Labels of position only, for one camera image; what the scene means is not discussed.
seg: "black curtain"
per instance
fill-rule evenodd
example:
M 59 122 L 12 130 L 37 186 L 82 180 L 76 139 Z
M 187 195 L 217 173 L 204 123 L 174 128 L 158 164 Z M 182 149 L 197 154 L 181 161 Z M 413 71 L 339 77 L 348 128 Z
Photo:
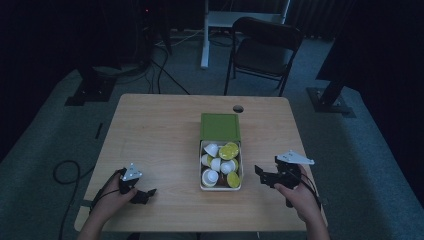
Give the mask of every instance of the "black curtain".
M 357 0 L 317 76 L 360 92 L 421 204 L 423 12 L 422 1 Z

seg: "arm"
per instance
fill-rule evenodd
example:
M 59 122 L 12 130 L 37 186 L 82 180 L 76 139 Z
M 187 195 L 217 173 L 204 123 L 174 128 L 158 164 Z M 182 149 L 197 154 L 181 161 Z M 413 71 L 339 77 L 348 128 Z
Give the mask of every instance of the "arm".
M 119 192 L 119 177 L 120 174 L 116 174 L 103 191 L 104 197 L 97 202 L 87 218 L 78 235 L 78 240 L 100 239 L 102 228 L 106 222 L 137 194 L 136 188 L 131 189 L 127 194 L 121 194 Z
M 302 174 L 306 175 L 305 169 L 302 166 L 299 167 Z M 304 176 L 302 176 L 302 178 L 304 178 L 303 180 L 307 182 L 307 179 Z M 276 183 L 274 187 L 292 203 L 299 215 L 299 218 L 305 222 L 308 240 L 330 239 L 327 226 L 325 225 L 315 198 L 303 184 L 299 184 L 299 186 L 293 190 L 286 188 L 279 183 Z

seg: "green box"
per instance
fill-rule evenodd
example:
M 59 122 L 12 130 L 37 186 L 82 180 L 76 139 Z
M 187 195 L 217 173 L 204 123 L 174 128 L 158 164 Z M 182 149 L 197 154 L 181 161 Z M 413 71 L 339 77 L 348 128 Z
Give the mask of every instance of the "green box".
M 202 113 L 200 140 L 240 142 L 238 115 Z
M 241 188 L 243 180 L 243 162 L 241 155 L 241 135 L 239 118 L 237 114 L 220 113 L 202 113 L 200 127 L 200 188 L 204 191 L 238 191 Z M 239 147 L 239 154 L 234 158 L 238 162 L 238 169 L 235 171 L 240 178 L 240 185 L 237 188 L 216 184 L 215 186 L 206 186 L 202 183 L 202 173 L 210 169 L 210 166 L 202 164 L 202 156 L 207 154 L 205 147 L 209 144 L 224 146 L 228 142 L 233 142 Z

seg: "white cup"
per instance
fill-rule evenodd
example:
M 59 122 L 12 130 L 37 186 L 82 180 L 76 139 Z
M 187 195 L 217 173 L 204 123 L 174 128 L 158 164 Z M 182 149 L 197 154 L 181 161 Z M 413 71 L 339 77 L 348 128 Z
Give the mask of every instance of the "white cup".
M 215 143 L 211 143 L 211 144 L 207 145 L 206 147 L 204 147 L 204 149 L 212 157 L 216 157 L 216 155 L 218 154 L 218 151 L 219 151 L 219 147 Z
M 218 173 L 211 169 L 206 169 L 202 174 L 202 183 L 207 187 L 215 186 L 218 181 Z
M 219 172 L 221 170 L 221 158 L 212 159 L 211 168 L 212 170 Z
M 225 175 L 227 175 L 228 173 L 230 173 L 231 171 L 234 171 L 235 169 L 235 165 L 233 166 L 231 163 L 229 162 L 224 162 L 221 164 L 221 172 Z
M 209 163 L 208 163 L 208 159 L 212 159 L 212 156 L 211 156 L 211 155 L 209 155 L 209 154 L 204 154 L 204 155 L 202 156 L 201 161 L 202 161 L 202 165 L 203 165 L 203 166 L 210 167 L 210 166 L 209 166 Z

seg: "dark background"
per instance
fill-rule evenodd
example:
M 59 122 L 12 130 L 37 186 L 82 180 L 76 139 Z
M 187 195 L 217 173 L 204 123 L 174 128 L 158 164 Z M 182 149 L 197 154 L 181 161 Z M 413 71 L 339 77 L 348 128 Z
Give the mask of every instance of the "dark background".
M 422 1 L 356 1 L 318 74 L 319 79 L 344 81 L 361 93 L 421 205 L 423 12 Z
M 210 2 L 210 9 L 220 10 L 226 1 Z M 94 0 L 1 3 L 1 160 L 31 123 L 56 83 L 75 69 L 78 59 L 92 66 L 119 68 L 120 52 L 116 51 L 116 39 L 111 37 L 114 31 L 107 19 L 121 18 L 118 13 L 105 15 L 101 3 Z M 122 4 L 131 7 L 134 1 L 122 1 Z M 198 0 L 170 1 L 170 27 L 203 28 L 203 4 Z M 253 0 L 243 4 L 236 1 L 234 5 L 235 10 L 257 12 L 272 11 L 275 6 L 275 3 L 259 6 Z M 357 0 L 317 77 L 330 81 L 343 79 L 346 86 L 361 93 L 421 203 L 423 10 L 420 1 Z M 131 21 L 121 17 L 122 21 Z

